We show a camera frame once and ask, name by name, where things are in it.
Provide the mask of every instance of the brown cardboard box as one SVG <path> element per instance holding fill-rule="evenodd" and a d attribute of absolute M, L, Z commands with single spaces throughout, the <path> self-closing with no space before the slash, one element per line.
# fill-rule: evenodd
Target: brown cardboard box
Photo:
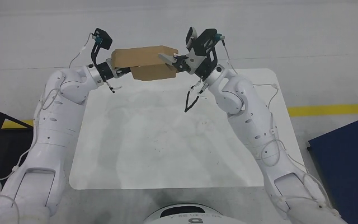
<path fill-rule="evenodd" d="M 177 70 L 165 64 L 159 53 L 174 55 L 177 49 L 167 46 L 148 46 L 145 48 L 118 49 L 112 52 L 112 68 L 128 68 L 135 80 L 150 81 L 175 78 Z"/>

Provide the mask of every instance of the white table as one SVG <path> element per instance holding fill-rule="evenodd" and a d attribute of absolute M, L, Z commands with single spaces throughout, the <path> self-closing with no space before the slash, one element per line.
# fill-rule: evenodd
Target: white table
<path fill-rule="evenodd" d="M 277 83 L 269 69 L 238 69 L 253 83 Z M 198 78 L 142 82 L 131 74 L 90 93 L 69 182 L 75 189 L 154 189 L 263 186 L 250 152 L 237 139 L 214 96 L 204 92 L 184 113 Z M 275 89 L 256 87 L 268 102 Z M 303 162 L 281 91 L 271 103 L 280 139 Z"/>

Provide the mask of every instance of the white floor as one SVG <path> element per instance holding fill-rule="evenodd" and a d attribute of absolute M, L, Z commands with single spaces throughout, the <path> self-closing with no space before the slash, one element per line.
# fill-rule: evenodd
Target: white floor
<path fill-rule="evenodd" d="M 111 51 L 167 45 L 185 51 L 190 26 L 217 28 L 237 68 L 269 68 L 287 106 L 357 104 L 358 3 L 349 0 L 2 0 L 0 111 L 31 119 L 49 75 L 68 66 L 96 27 L 113 38 Z M 91 62 L 92 43 L 75 62 Z M 221 63 L 226 57 L 217 47 Z M 100 53 L 98 61 L 111 51 Z M 310 170 L 307 141 L 358 120 L 357 115 L 292 118 Z M 66 160 L 69 175 L 73 152 Z M 248 223 L 287 223 L 263 188 L 84 190 L 67 184 L 52 223 L 140 223 L 178 202 L 212 206 Z"/>

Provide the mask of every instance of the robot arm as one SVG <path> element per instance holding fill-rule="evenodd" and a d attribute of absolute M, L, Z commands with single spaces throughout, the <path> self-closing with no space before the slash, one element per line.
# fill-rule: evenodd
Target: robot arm
<path fill-rule="evenodd" d="M 202 90 L 208 88 L 215 96 L 234 133 L 255 158 L 266 192 L 284 219 L 292 223 L 345 223 L 330 207 L 318 181 L 289 159 L 279 140 L 274 117 L 251 81 L 217 65 L 215 44 L 222 41 L 225 46 L 224 38 L 215 29 L 205 30 L 197 37 L 191 28 L 186 38 L 189 54 L 174 57 L 161 54 L 159 57 L 178 71 L 196 74 L 204 82 Z M 225 78 L 228 82 L 220 89 Z"/>
<path fill-rule="evenodd" d="M 93 64 L 56 71 L 46 83 L 35 110 L 29 154 L 20 167 L 14 167 L 0 193 L 7 197 L 0 197 L 0 223 L 17 223 L 17 206 L 21 223 L 49 222 L 61 200 L 65 155 L 76 147 L 89 92 L 130 72 L 129 68 L 111 69 L 110 60 L 97 65 L 99 49 L 109 49 L 112 39 L 100 29 L 92 36 Z"/>

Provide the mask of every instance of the yellow line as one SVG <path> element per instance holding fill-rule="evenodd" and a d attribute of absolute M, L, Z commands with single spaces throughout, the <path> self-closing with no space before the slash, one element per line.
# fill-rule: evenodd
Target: yellow line
<path fill-rule="evenodd" d="M 287 108 L 290 116 L 324 116 L 358 114 L 358 104 L 351 105 L 327 105 L 327 106 L 295 106 Z M 32 120 L 23 120 L 26 124 L 33 125 Z M 11 121 L 5 121 L 2 128 L 23 128 L 23 126 Z"/>
<path fill-rule="evenodd" d="M 22 122 L 29 124 L 29 125 L 33 125 L 32 120 L 23 120 Z M 4 124 L 2 125 L 2 128 L 25 128 L 25 127 L 15 123 L 15 122 L 12 122 L 10 120 L 6 120 L 4 122 Z"/>

